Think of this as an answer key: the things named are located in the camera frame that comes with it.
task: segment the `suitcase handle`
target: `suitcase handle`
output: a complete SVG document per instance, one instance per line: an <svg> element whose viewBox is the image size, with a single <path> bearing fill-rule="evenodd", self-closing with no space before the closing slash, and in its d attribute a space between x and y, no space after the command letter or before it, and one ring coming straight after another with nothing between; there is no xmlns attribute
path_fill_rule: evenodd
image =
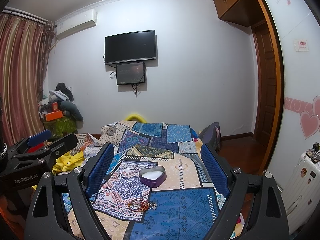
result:
<svg viewBox="0 0 320 240"><path fill-rule="evenodd" d="M289 216L292 213L292 211L298 206L298 204L301 200L302 200L302 196L299 196L298 199L292 203L292 205L286 211L287 216Z"/></svg>

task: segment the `wooden baseboard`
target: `wooden baseboard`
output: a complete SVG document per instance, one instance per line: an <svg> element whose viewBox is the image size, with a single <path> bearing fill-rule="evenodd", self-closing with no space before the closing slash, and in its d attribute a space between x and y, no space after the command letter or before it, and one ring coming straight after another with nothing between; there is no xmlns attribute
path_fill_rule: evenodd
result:
<svg viewBox="0 0 320 240"><path fill-rule="evenodd" d="M93 133L91 134L93 137L97 138L98 140L100 139L101 137L101 134L100 133Z"/></svg>
<svg viewBox="0 0 320 240"><path fill-rule="evenodd" d="M227 135L227 136L221 136L220 141L228 141L243 137L253 137L253 133L247 132L247 133L241 133L241 134L234 134L234 135Z"/></svg>

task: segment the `yellow foam tube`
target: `yellow foam tube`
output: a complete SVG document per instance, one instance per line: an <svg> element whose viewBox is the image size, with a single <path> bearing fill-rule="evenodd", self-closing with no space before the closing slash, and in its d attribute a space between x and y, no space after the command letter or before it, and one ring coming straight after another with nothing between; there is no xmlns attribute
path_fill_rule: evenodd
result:
<svg viewBox="0 0 320 240"><path fill-rule="evenodd" d="M147 122L146 120L144 120L144 118L141 115L138 115L138 114L130 114L129 116L127 116L127 118L125 120L126 121L138 121L138 122L142 122L142 123Z"/></svg>

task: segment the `white wall-mounted air conditioner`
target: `white wall-mounted air conditioner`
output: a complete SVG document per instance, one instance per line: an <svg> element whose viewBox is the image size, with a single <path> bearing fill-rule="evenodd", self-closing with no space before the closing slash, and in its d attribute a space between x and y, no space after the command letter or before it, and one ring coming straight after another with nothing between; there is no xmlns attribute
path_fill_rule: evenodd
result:
<svg viewBox="0 0 320 240"><path fill-rule="evenodd" d="M97 24L97 13L95 9L91 9L75 15L57 26L57 38L61 40L74 33L94 27Z"/></svg>

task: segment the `wooden floor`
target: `wooden floor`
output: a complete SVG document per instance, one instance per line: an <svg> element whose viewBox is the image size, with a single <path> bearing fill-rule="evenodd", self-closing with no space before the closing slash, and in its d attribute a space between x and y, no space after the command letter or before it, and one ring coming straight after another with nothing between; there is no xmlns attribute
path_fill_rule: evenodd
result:
<svg viewBox="0 0 320 240"><path fill-rule="evenodd" d="M244 137L221 142L219 156L227 159L232 167L240 167L248 174L258 174L266 152L266 147L252 137ZM247 194L241 213L247 219L253 194Z"/></svg>

